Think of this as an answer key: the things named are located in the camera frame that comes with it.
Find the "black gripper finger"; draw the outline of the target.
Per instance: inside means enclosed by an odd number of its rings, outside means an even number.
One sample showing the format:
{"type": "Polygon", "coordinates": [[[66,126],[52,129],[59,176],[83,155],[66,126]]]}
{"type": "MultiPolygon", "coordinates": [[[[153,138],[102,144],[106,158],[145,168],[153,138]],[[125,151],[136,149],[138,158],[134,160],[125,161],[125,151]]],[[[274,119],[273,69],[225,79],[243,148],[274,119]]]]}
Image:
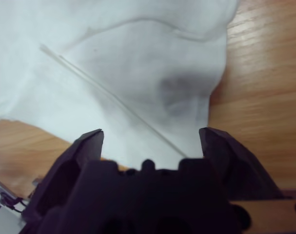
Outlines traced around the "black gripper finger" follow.
{"type": "Polygon", "coordinates": [[[229,133],[199,129],[203,157],[210,161],[229,200],[274,200],[284,195],[257,157],[229,133]]]}
{"type": "Polygon", "coordinates": [[[85,164],[100,160],[103,140],[101,129],[85,133],[56,159],[22,212],[24,221],[40,220],[66,203],[85,164]]]}

